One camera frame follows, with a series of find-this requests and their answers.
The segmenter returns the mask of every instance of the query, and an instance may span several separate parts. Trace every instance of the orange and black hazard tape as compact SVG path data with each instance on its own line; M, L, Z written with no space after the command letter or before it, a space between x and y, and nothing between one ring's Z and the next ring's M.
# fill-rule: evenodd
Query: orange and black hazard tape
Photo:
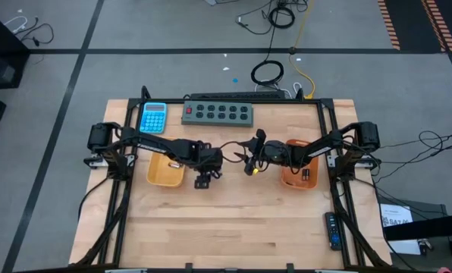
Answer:
M437 39L440 42L442 51L443 52L445 51L445 44L441 40L441 36L440 33L438 32L438 29L440 29L441 35L443 36L443 39L447 43L448 48L450 49L450 51L452 51L452 35L450 34L447 24L445 23L444 17L441 15L440 10L438 10L437 3L435 3L435 0L421 0L421 1L423 3L423 7L425 8L428 18L430 19L430 23L432 23L433 30L437 35Z
M400 41L398 41L398 37L396 36L396 30L393 27L393 22L391 21L390 14L386 8L385 0L378 0L378 5L381 10L383 20L385 21L386 30L390 36L391 44L394 49L400 50Z

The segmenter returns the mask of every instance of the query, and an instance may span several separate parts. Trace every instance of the black metal frame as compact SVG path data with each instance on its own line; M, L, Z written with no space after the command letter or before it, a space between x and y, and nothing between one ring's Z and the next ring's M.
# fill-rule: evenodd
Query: black metal frame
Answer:
M125 115L124 126L130 126L134 109L138 106L139 113L142 112L143 105L145 102L164 102L164 103L168 103L168 104L184 104L184 102L187 100L188 99L152 99L152 98L150 98L150 95L148 93L146 93L146 95L145 95L145 100L144 99L129 99L128 105L127 105L127 113ZM197 99L197 100L218 101L218 99ZM253 103L253 104L315 105L317 108L317 114L319 115L319 125L320 125L320 130L321 130L322 136L324 136L328 133L325 115L324 115L324 108L326 108L328 110L330 122L331 122L331 128L333 130L338 129L333 99L305 100L302 96L298 96L295 99L280 99L280 100L279 99L220 99L220 101L222 101L222 102L248 102L248 103ZM138 118L136 121L136 126L138 127L140 125L141 120L140 120L140 115L137 115L137 117ZM137 151L137 148L135 147L135 148L133 148L132 153L135 153L136 151ZM342 155L341 149L337 150L336 152L338 155ZM124 149L120 150L120 153L124 154L125 153ZM334 180L334 177L332 177L331 174L329 174L329 180L331 183L331 187L333 184L336 185L337 182ZM125 194L125 192L128 194L131 194L130 191L131 191L132 182L133 182L133 175L124 182L124 194ZM342 183L342 185L343 185L344 192L345 192L344 196L345 196L345 200L346 200L348 214L350 216L350 219L353 220L353 223L357 227L356 213L355 213L355 209L354 209L353 197L352 197L352 194L350 191L349 182L345 181ZM120 187L121 187L121 182L118 180L114 180L113 186L111 189L110 200L109 200L109 204L108 204L108 211L107 211L107 215L106 215L105 226L111 222L111 219L115 213L115 207L116 207L117 198L118 198L118 191L120 190ZM125 231L125 224L126 224L126 219L127 219L128 205L129 205L129 202L126 202L126 209L118 224L118 232L117 232L117 238L115 241L113 260L112 260L112 263L116 266L118 266L120 264L121 247L122 247L123 241L124 241L124 231ZM340 234L341 234L342 260L343 260L344 267L348 268L353 265L350 262L349 250L347 248L346 231L344 230L344 224L340 220L338 220L338 221L339 221L338 226L339 226ZM106 243L104 244L104 246L102 247L102 249L99 253L99 259L98 259L99 265L105 264L106 255L108 252L108 240L109 240L109 238L106 240ZM354 242L354 247L356 249L357 265L361 266L361 267L366 266L365 260L364 260L364 254L363 254L363 251L362 251L360 245L354 239L353 239L353 242ZM187 271L187 265L186 265L186 269L173 269L173 268L165 269L165 268L163 268L163 270L164 271L184 272L184 270Z

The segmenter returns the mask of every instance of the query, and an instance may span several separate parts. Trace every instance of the wooden table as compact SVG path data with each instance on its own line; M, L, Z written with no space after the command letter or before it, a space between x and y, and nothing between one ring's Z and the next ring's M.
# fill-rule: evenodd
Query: wooden table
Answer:
M357 121L352 100L335 100L339 127ZM127 100L110 100L105 121L123 124ZM163 137L180 137L220 146L230 140L249 140L257 128L267 140L321 137L314 105L253 105L254 128L182 126L182 105L168 105ZM135 124L137 110L132 124ZM238 146L224 148L233 158ZM195 190L197 173L187 169L179 188L149 184L146 172L151 152L140 150L135 167L130 206L121 253L121 267L183 268L344 268L341 252L328 245L324 213L333 211L325 158L319 160L319 184L313 190L293 190L280 184L280 168L270 165L266 172L248 177L243 164L224 161L223 176L208 190ZM369 171L356 176L371 181ZM105 169L91 171L88 190L105 177ZM78 224L70 262L76 262L102 232L111 184L104 184L86 200ZM383 240L378 203L374 190L351 182L359 229L378 252L391 263ZM347 230L351 263L356 264L352 237ZM115 245L110 239L107 260Z

